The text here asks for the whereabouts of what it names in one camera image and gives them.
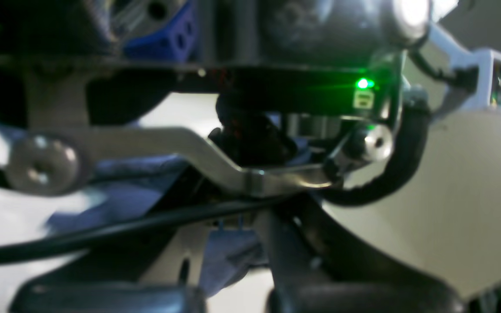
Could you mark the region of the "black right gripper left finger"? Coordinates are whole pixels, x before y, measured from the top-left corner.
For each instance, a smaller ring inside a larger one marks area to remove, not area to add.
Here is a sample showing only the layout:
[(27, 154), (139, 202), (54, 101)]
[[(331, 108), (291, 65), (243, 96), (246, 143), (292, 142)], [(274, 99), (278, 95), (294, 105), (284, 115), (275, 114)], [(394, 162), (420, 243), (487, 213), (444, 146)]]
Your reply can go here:
[(23, 284), (11, 313), (204, 313), (202, 257), (81, 257)]

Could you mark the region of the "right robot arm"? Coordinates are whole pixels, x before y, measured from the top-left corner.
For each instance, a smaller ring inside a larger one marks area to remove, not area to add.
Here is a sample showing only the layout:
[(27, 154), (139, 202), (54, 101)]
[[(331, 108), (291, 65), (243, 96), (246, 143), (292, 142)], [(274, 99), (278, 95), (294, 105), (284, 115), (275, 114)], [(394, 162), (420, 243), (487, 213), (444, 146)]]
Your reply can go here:
[(340, 226), (420, 166), (430, 127), (501, 110), (501, 52), (431, 0), (0, 0), (0, 187), (60, 197), (161, 180), (148, 213), (0, 246), (0, 265), (84, 251), (20, 285), (12, 313), (204, 313), (210, 234), (251, 233), (267, 313), (469, 313), (471, 303)]

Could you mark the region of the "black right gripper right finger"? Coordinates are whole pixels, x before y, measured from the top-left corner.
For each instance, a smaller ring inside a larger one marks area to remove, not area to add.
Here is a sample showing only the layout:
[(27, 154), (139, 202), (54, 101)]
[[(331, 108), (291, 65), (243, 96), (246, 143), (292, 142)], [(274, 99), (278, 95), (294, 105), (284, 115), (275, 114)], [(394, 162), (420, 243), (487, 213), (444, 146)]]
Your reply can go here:
[(267, 313), (465, 313), (457, 292), (358, 238), (312, 196), (263, 211)]

